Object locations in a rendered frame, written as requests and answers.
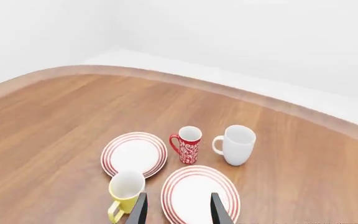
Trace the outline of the red patterned mug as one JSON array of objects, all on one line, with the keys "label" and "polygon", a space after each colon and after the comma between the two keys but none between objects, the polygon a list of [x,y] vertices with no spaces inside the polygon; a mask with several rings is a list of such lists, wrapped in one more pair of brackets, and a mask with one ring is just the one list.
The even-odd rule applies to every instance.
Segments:
[{"label": "red patterned mug", "polygon": [[180,161],[186,165],[194,164],[198,159],[199,144],[202,132],[195,126],[184,126],[178,134],[169,137],[172,149],[179,155]]}]

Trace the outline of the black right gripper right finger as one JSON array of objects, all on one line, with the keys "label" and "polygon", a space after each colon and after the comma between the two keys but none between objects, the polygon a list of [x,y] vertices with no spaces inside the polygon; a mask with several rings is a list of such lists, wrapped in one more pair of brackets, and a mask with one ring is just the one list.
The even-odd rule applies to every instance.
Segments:
[{"label": "black right gripper right finger", "polygon": [[234,224],[216,192],[211,194],[210,210],[213,224]]}]

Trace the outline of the yellow and white mug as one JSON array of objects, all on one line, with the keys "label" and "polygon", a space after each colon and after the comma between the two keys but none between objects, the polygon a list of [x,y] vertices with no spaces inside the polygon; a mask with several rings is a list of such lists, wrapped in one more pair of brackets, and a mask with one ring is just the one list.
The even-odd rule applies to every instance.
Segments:
[{"label": "yellow and white mug", "polygon": [[144,188],[145,178],[140,172],[120,171],[112,177],[109,183],[109,193],[113,198],[108,208],[110,222],[117,224],[124,214],[130,214]]}]

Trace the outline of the white plate with red rings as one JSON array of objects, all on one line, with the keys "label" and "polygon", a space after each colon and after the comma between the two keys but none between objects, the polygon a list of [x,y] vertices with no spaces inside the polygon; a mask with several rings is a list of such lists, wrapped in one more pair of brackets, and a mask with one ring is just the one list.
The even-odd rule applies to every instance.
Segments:
[{"label": "white plate with red rings", "polygon": [[110,177],[131,169],[148,179],[162,169],[167,157],[167,147],[160,138],[146,132],[131,132],[111,140],[101,153],[100,163]]},{"label": "white plate with red rings", "polygon": [[236,222],[241,212],[236,187],[220,171],[207,166],[187,166],[174,171],[163,184],[161,206],[171,224],[213,224],[210,212],[213,192]]}]

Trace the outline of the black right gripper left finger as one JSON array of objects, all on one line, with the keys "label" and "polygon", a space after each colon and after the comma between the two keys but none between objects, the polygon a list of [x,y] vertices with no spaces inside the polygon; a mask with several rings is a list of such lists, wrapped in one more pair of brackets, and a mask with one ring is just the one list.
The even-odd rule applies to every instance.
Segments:
[{"label": "black right gripper left finger", "polygon": [[148,210],[148,198],[145,192],[142,192],[125,224],[145,224]]}]

